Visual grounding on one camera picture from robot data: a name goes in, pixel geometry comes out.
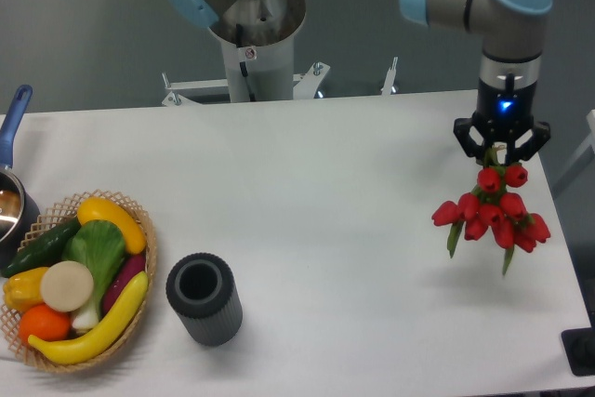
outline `blue handle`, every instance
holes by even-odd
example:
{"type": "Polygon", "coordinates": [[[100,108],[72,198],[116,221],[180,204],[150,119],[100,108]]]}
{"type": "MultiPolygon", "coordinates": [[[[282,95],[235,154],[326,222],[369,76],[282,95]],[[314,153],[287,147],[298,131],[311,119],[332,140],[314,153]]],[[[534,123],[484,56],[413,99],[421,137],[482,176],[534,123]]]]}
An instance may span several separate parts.
{"type": "Polygon", "coordinates": [[[10,103],[7,116],[0,127],[0,165],[12,167],[12,147],[15,135],[17,135],[20,120],[27,110],[32,94],[31,86],[20,86],[15,93],[15,98],[10,103]]]}
{"type": "Polygon", "coordinates": [[[205,0],[168,0],[187,21],[199,28],[209,28],[219,17],[205,0]]]}

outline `blue light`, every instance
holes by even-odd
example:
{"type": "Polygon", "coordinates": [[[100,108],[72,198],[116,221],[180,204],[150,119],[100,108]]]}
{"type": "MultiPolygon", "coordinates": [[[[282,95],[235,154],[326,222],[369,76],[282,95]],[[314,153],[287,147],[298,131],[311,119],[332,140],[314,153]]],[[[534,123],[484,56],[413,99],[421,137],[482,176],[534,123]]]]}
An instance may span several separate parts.
{"type": "Polygon", "coordinates": [[[506,113],[512,104],[513,104],[512,101],[503,99],[498,103],[498,107],[500,108],[500,111],[502,113],[506,113]]]}

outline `pot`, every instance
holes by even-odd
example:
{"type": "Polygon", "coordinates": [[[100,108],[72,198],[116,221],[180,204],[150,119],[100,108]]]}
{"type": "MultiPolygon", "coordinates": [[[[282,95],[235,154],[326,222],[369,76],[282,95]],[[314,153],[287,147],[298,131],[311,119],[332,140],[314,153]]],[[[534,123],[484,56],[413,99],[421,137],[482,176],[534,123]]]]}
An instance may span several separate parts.
{"type": "Polygon", "coordinates": [[[37,204],[11,171],[15,135],[32,94],[31,86],[17,89],[0,127],[0,269],[15,257],[20,241],[39,216],[37,204]]]}

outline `banana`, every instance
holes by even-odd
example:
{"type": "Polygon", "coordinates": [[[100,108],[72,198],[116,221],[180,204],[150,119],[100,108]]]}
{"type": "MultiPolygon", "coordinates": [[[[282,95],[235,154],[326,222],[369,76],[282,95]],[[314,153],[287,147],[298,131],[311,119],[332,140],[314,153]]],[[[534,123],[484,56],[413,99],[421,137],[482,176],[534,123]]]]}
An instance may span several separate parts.
{"type": "Polygon", "coordinates": [[[64,341],[43,341],[29,335],[29,345],[43,353],[56,364],[85,362],[106,351],[134,318],[149,288],[147,273],[134,276],[103,319],[79,338],[64,341]]]}

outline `red tulip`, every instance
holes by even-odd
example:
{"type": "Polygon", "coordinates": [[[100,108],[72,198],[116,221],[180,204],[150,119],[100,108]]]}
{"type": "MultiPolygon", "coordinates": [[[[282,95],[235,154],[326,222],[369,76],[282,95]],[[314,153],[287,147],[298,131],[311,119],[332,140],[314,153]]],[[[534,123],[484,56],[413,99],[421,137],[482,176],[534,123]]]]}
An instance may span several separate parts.
{"type": "Polygon", "coordinates": [[[531,213],[531,217],[535,223],[527,225],[523,232],[526,236],[543,244],[546,242],[546,239],[551,237],[548,225],[546,225],[544,219],[536,213],[531,213]]]}
{"type": "Polygon", "coordinates": [[[537,246],[536,240],[529,237],[524,232],[514,232],[514,244],[518,245],[527,253],[531,253],[537,246]]]}
{"type": "Polygon", "coordinates": [[[498,226],[504,220],[500,207],[492,204],[481,204],[479,215],[482,222],[490,227],[498,226]]]}
{"type": "Polygon", "coordinates": [[[477,216],[479,209],[480,199],[470,192],[464,193],[458,199],[458,216],[465,221],[469,221],[477,216]]]}
{"type": "Polygon", "coordinates": [[[431,216],[434,221],[434,225],[442,227],[442,225],[448,225],[451,223],[458,222],[458,207],[455,202],[447,201],[444,202],[431,216]]]}
{"type": "Polygon", "coordinates": [[[504,214],[515,220],[521,220],[527,215],[527,208],[524,207],[521,196],[514,192],[506,192],[500,198],[500,207],[504,214]]]}
{"type": "Polygon", "coordinates": [[[506,168],[504,181],[512,188],[520,188],[529,179],[529,173],[521,165],[512,165],[506,168]]]}
{"type": "Polygon", "coordinates": [[[514,246],[514,226],[509,218],[505,218],[497,227],[492,227],[492,233],[496,243],[502,248],[508,250],[514,246]]]}
{"type": "Polygon", "coordinates": [[[487,232],[487,225],[482,222],[479,216],[475,216],[465,224],[466,241],[479,241],[485,232],[487,232]]]}
{"type": "Polygon", "coordinates": [[[497,192],[500,189],[500,175],[495,169],[485,167],[477,175],[477,184],[485,192],[497,192]]]}

